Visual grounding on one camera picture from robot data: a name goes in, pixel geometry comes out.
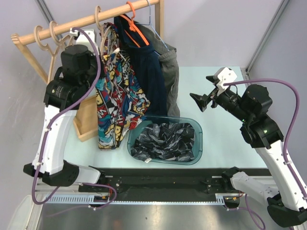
cable clip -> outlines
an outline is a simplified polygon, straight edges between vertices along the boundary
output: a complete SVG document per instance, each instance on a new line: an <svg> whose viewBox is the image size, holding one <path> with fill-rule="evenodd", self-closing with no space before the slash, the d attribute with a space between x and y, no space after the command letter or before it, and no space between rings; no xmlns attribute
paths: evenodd
<svg viewBox="0 0 307 230"><path fill-rule="evenodd" d="M284 162L285 165L292 164L292 161Z"/></svg>

teal plastic basket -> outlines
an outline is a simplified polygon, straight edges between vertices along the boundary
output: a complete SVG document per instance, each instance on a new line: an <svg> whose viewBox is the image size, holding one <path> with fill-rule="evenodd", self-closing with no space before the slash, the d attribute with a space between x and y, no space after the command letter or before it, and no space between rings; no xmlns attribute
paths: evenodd
<svg viewBox="0 0 307 230"><path fill-rule="evenodd" d="M131 147L134 145L136 138L141 134L143 129L151 123L161 124L161 123L190 123L195 130L195 141L192 148L194 154L194 160L189 162L183 161L166 161L161 159L152 159L150 162L159 162L166 164L180 164L180 165L192 165L198 162L202 155L202 128L197 121L190 118L183 117L166 117L166 116L146 116L146 120L141 122L135 129L129 132L128 137L128 152L131 155Z"/></svg>

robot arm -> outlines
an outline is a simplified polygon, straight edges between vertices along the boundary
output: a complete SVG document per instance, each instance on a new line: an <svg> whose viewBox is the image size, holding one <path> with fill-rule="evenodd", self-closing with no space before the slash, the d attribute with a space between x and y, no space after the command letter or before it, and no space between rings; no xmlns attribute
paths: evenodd
<svg viewBox="0 0 307 230"><path fill-rule="evenodd" d="M94 36L94 31L87 33ZM83 97L97 74L97 62L93 53L87 46L78 43L80 39L84 43L84 35L77 34L77 36L79 36L77 44L66 47L61 53L62 67L58 68L54 80L46 87L45 121L39 149L33 162L24 166L24 172L34 176L38 165L41 165L38 176L50 186L70 186L73 183L95 184L101 175L97 169L74 165L64 160L69 127L79 106L65 112L52 124L46 139L43 159L39 163L39 153L47 124L56 114Z"/></svg>
<svg viewBox="0 0 307 230"><path fill-rule="evenodd" d="M215 85L215 89L203 96L190 93L201 111L205 111L209 102L212 108L217 105L224 108L237 119L242 121L242 136L252 148L261 156L273 179L277 189L267 187L248 177L238 168L232 168L222 177L231 186L256 199L267 206L271 218L281 227L300 225L307 220L307 201L300 187L283 159L283 135L267 111L272 104L267 89L260 85L250 85L240 97L232 92L224 83L233 82L236 74L229 68L221 68L213 76L206 77ZM306 185L296 167L288 156L289 163L306 191Z"/></svg>

wooden stand base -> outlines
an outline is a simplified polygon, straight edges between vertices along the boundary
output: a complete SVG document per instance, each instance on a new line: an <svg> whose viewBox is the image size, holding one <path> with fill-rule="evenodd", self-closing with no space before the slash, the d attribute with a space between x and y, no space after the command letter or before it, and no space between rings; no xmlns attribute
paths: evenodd
<svg viewBox="0 0 307 230"><path fill-rule="evenodd" d="M82 142L98 135L96 96L89 97L81 102L73 125L79 140Z"/></svg>

gray garment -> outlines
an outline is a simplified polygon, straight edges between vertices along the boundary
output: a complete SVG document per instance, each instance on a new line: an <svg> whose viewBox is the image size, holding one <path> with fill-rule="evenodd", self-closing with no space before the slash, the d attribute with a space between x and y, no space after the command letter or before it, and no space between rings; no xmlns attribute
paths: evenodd
<svg viewBox="0 0 307 230"><path fill-rule="evenodd" d="M161 54L158 59L160 62L162 74L164 77L164 84L167 94L167 115L168 116L178 116L180 117L180 110L176 103L178 97L178 84L179 84L179 66L177 62L176 48L166 44L167 48L164 46L163 42L159 38L156 38L155 33L143 26L136 24L140 31L147 37L153 44L156 52Z"/></svg>

